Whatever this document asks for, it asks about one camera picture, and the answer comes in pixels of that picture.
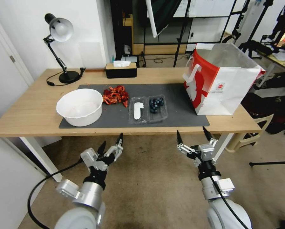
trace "tissue box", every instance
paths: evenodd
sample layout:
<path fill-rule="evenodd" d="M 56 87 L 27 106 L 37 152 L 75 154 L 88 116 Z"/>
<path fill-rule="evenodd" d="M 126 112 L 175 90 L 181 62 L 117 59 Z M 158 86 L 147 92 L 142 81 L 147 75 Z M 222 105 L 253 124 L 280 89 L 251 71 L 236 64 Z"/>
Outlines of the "tissue box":
<path fill-rule="evenodd" d="M 114 67 L 112 63 L 106 64 L 105 66 L 106 77 L 112 78 L 133 78 L 137 76 L 136 63 L 130 63 L 126 67 Z"/>

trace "plastic bowl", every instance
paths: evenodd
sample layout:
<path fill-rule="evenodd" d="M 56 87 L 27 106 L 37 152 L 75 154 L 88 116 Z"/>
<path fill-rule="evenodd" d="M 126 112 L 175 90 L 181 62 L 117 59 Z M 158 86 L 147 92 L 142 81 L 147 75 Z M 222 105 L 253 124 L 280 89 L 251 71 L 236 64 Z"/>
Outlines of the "plastic bowl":
<path fill-rule="evenodd" d="M 101 116 L 102 95 L 93 89 L 78 89 L 64 95 L 57 102 L 57 112 L 73 126 L 87 126 Z"/>

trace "plastic chair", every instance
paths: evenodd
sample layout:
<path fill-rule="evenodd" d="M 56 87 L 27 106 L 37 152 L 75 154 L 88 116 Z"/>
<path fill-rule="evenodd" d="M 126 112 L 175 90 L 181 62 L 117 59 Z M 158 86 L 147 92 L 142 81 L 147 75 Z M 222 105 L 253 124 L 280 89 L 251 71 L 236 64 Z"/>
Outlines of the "plastic chair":
<path fill-rule="evenodd" d="M 235 151 L 237 151 L 242 146 L 249 145 L 249 144 L 252 144 L 253 146 L 256 145 L 257 144 L 257 140 L 260 138 L 262 133 L 268 127 L 268 125 L 270 124 L 270 121 L 272 120 L 273 116 L 274 116 L 274 114 L 269 115 L 267 117 L 254 119 L 256 123 L 260 123 L 260 122 L 266 121 L 266 123 L 264 124 L 264 126 L 261 129 L 261 132 L 255 134 L 255 135 L 252 134 L 252 133 L 235 134 L 232 137 L 232 139 L 230 140 L 230 142 L 228 143 L 228 145 L 226 146 L 225 150 L 227 152 L 229 152 L 229 153 L 234 153 Z"/>

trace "lamp shade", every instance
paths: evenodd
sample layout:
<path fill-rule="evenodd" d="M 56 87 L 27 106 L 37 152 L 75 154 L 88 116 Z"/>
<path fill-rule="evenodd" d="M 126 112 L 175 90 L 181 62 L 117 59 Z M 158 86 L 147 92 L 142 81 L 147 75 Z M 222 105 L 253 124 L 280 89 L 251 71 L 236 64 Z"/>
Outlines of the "lamp shade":
<path fill-rule="evenodd" d="M 49 31 L 53 39 L 59 42 L 67 41 L 73 34 L 73 26 L 70 21 L 46 14 L 45 21 L 49 24 Z"/>

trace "red and white shopping bag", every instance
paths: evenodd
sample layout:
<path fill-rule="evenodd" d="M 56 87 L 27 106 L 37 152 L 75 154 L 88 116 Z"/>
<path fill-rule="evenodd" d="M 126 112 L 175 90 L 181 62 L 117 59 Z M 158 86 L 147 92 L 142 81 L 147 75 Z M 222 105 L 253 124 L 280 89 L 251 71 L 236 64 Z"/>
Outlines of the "red and white shopping bag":
<path fill-rule="evenodd" d="M 197 44 L 188 64 L 184 85 L 198 115 L 232 115 L 265 73 L 233 44 Z"/>

